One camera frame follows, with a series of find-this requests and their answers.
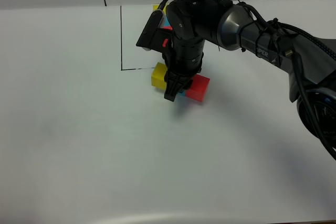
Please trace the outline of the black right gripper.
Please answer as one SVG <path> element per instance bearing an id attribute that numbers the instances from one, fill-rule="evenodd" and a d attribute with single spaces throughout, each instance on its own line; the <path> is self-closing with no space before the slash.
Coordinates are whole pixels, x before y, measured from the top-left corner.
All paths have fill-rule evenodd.
<path id="1" fill-rule="evenodd" d="M 204 44 L 205 40 L 201 37 L 185 40 L 173 36 L 169 39 L 162 55 L 167 68 L 173 70 L 167 71 L 164 76 L 166 100 L 174 102 L 179 93 L 191 87 L 193 76 L 202 69 Z"/>

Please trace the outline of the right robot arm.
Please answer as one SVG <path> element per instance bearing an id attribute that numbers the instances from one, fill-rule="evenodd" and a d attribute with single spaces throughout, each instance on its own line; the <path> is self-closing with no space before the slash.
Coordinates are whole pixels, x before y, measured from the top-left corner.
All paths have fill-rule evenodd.
<path id="1" fill-rule="evenodd" d="M 172 26 L 165 98 L 173 101 L 202 66 L 209 41 L 229 51 L 249 51 L 289 76 L 289 99 L 299 117 L 331 156 L 335 156 L 335 41 L 320 39 L 277 19 L 265 20 L 245 2 L 163 0 Z"/>

